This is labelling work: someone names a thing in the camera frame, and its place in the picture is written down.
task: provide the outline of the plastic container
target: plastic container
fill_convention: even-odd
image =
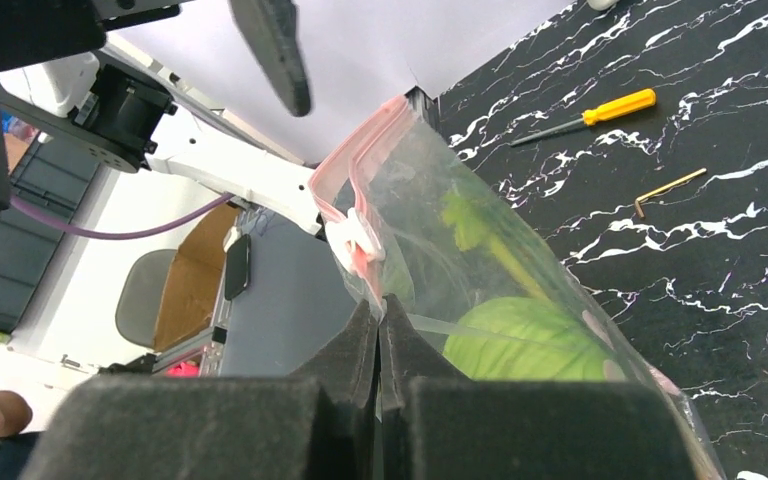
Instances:
[[[30,144],[34,141],[34,138],[39,134],[39,129],[19,120],[16,117],[9,117],[8,119],[2,118],[2,127],[4,133],[9,133],[19,140]]]
[[[647,386],[675,416],[697,478],[724,478],[687,396],[404,98],[359,127],[309,186],[355,298],[380,314],[395,294],[414,328],[475,380]]]
[[[34,206],[71,220],[98,162],[68,142],[34,142],[11,175],[13,192]],[[63,234],[7,210],[0,218],[0,332],[19,324]]]

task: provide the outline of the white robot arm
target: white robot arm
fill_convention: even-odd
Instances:
[[[19,101],[79,126],[86,125],[96,105],[106,101],[100,98],[105,95],[101,92],[106,90],[94,88],[96,82],[103,81],[99,71],[98,59],[91,53],[84,53],[2,72],[0,84]],[[128,87],[125,90],[137,97],[141,95]],[[319,210],[307,187],[312,169],[290,163],[221,132],[181,105],[163,109],[149,138],[145,142],[149,147],[144,149],[140,159],[144,168],[184,176],[217,193],[231,193],[262,205],[311,235],[322,230]],[[132,163],[122,160],[120,154],[111,151],[113,149],[107,148],[107,142],[94,142],[92,138],[81,140],[90,144],[90,152],[103,163],[123,171],[138,170]]]

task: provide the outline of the plastic bag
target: plastic bag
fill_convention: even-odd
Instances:
[[[690,400],[628,343],[546,243],[398,97],[311,177],[357,299],[396,294],[476,380],[633,381],[660,392],[700,479],[722,478]]]

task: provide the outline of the gray chair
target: gray chair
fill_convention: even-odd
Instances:
[[[174,249],[155,250],[137,259],[131,267],[115,315],[116,329],[125,340],[141,347],[154,346],[163,287],[176,253]]]

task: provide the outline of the screwdriver shaft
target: screwdriver shaft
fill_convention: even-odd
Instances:
[[[528,142],[531,142],[531,141],[534,141],[534,140],[546,137],[546,136],[551,135],[551,134],[553,134],[555,132],[560,132],[561,130],[566,130],[568,128],[575,127],[577,125],[584,125],[584,124],[585,124],[584,120],[581,119],[581,118],[578,118],[578,119],[575,119],[575,120],[573,120],[571,122],[567,122],[567,123],[565,123],[563,125],[558,125],[557,127],[552,127],[552,128],[550,128],[548,130],[543,130],[542,132],[537,132],[534,135],[529,135],[527,137],[523,137],[523,138],[514,140],[513,142],[509,143],[508,145],[510,145],[512,147],[517,147],[519,145],[522,145],[523,143],[528,143]]]

